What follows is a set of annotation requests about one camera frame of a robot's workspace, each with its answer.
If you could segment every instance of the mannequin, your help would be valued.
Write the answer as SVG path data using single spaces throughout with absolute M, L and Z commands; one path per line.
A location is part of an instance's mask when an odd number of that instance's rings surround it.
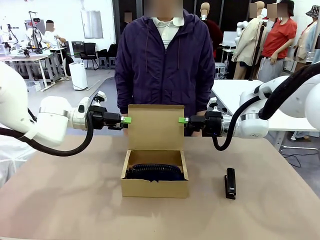
M 294 16 L 295 3 L 292 0 L 281 0 L 287 5 L 287 12 L 281 12 L 273 28 L 266 37 L 261 53 L 262 59 L 258 72 L 258 80 L 267 83 L 279 77 L 283 71 L 288 47 L 294 42 L 297 33 L 297 23 L 291 19 Z
M 320 6 L 313 5 L 311 10 L 305 14 L 312 18 L 312 22 L 304 29 L 299 37 L 297 44 L 294 46 L 294 60 L 297 61 L 295 72 L 306 65 L 307 53 L 311 51 L 312 44 L 309 44 L 308 39 L 314 39 L 316 27 L 318 23 Z
M 219 47 L 219 44 L 222 43 L 224 38 L 223 33 L 221 32 L 219 26 L 212 20 L 208 19 L 208 14 L 210 11 L 210 4 L 204 2 L 200 7 L 200 19 L 206 24 L 209 30 L 209 35 L 212 40 L 213 46 L 213 55 L 215 56 L 216 49 Z
M 242 31 L 232 57 L 232 61 L 237 62 L 233 79 L 245 79 L 247 68 L 256 64 L 253 64 L 252 61 L 255 55 L 256 44 L 259 38 L 260 32 L 258 29 L 261 26 L 260 20 L 263 18 L 261 16 L 261 13 L 265 8 L 265 3 L 263 1 L 257 1 L 256 7 L 257 17 L 253 18 Z

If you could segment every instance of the red t-shirt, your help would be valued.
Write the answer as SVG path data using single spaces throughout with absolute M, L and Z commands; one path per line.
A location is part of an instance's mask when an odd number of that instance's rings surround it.
M 281 21 L 277 21 L 266 37 L 261 54 L 262 56 L 271 57 L 271 55 L 289 39 L 296 37 L 297 23 L 295 21 L 289 18 L 285 24 L 281 25 L 280 23 Z M 284 59 L 287 54 L 288 48 L 279 52 L 278 59 Z

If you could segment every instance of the box lid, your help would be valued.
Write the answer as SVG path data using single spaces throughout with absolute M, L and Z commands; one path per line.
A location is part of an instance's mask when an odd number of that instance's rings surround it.
M 177 150 L 184 146 L 184 125 L 179 117 L 184 116 L 182 105 L 128 106 L 128 148 L 139 150 Z

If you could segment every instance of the office chair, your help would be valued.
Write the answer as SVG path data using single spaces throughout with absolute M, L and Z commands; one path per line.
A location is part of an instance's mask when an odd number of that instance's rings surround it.
M 80 58 L 82 59 L 82 62 L 84 62 L 84 60 L 87 60 L 86 69 L 88 69 L 89 60 L 92 61 L 92 65 L 93 65 L 94 70 L 97 70 L 99 68 L 98 63 L 96 62 L 97 52 L 96 52 L 96 44 L 94 42 L 85 42 L 84 43 L 84 51 L 80 52 Z

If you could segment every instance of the open cardboard box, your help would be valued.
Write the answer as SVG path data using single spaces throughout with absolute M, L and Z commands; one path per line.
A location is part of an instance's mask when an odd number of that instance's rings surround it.
M 129 105 L 129 144 L 121 174 L 123 197 L 187 198 L 188 171 L 183 151 L 184 116 L 180 105 Z M 127 170 L 136 164 L 175 165 L 183 172 L 181 181 L 126 179 Z

